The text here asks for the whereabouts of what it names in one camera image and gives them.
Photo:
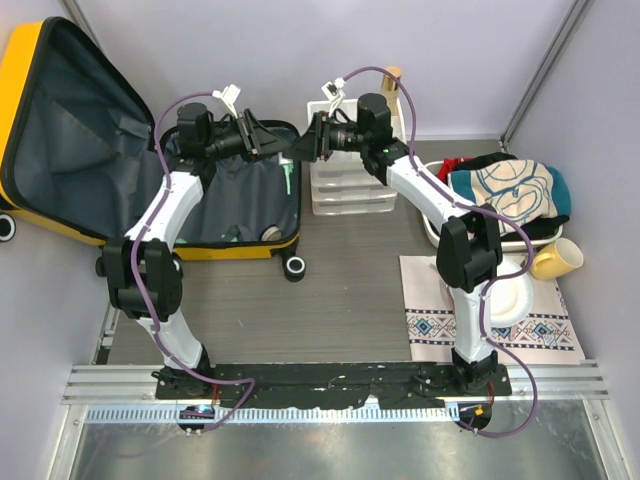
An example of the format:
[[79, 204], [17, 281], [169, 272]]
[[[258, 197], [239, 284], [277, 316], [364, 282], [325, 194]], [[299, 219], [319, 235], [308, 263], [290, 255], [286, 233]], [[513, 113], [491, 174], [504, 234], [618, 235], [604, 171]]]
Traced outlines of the gold capped lotion bottle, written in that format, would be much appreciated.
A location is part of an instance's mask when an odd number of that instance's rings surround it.
[[[399, 66], [387, 66], [385, 70], [397, 79], [402, 78], [402, 69]], [[398, 95], [399, 86], [395, 80], [389, 77], [387, 74], [383, 75], [380, 93], [385, 97], [387, 105], [391, 111], [393, 117], [399, 116], [398, 111]]]

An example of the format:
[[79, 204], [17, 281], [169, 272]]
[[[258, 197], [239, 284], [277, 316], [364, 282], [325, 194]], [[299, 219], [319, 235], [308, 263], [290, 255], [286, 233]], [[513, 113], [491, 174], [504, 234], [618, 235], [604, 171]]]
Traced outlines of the red garment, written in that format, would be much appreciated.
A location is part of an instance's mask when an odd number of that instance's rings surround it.
[[437, 178], [441, 182], [446, 183], [448, 175], [454, 170], [454, 168], [457, 165], [459, 165], [461, 163], [464, 163], [466, 161], [470, 161], [470, 160], [471, 160], [471, 157], [445, 158], [442, 161], [442, 165], [440, 167], [440, 170], [437, 173]]

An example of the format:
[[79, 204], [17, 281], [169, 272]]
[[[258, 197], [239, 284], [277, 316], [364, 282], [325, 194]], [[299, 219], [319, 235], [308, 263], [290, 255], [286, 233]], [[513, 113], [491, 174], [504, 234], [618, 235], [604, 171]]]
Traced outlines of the yellow Pikachu suitcase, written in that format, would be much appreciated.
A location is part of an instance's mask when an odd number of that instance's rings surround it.
[[[131, 229], [164, 178], [155, 120], [125, 77], [62, 17], [13, 29], [1, 60], [1, 207], [25, 220], [102, 246]], [[228, 158], [180, 230], [182, 260], [280, 256], [302, 279], [296, 253], [301, 167], [286, 195], [278, 154]], [[262, 242], [277, 225], [282, 239]]]

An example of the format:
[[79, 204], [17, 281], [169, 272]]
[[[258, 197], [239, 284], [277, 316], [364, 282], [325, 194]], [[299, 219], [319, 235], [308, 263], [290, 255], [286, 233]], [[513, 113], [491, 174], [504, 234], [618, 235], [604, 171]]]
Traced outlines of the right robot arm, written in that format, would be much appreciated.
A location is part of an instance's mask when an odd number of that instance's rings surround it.
[[394, 135], [391, 110], [380, 94], [360, 96], [353, 120], [315, 113], [282, 156], [316, 162], [334, 152], [358, 153], [369, 175], [406, 198], [438, 229], [436, 268], [452, 296], [456, 322], [450, 382], [465, 395], [484, 389], [498, 366], [487, 338], [490, 288], [503, 260], [495, 210], [465, 200], [419, 164], [413, 150]]

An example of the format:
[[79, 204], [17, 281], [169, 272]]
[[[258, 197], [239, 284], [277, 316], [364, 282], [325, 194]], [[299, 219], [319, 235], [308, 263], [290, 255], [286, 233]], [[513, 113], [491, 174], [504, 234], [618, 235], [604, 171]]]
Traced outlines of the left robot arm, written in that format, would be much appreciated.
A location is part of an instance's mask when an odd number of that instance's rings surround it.
[[[288, 122], [259, 120], [250, 110], [215, 119], [199, 102], [177, 110], [175, 127], [154, 136], [164, 178], [149, 207], [121, 237], [112, 237], [96, 265], [111, 304], [134, 320], [160, 350], [154, 372], [161, 398], [200, 399], [214, 390], [214, 368], [181, 311], [183, 271], [173, 249], [191, 211], [204, 198], [222, 161], [267, 160], [299, 134]], [[174, 157], [164, 158], [169, 142]]]

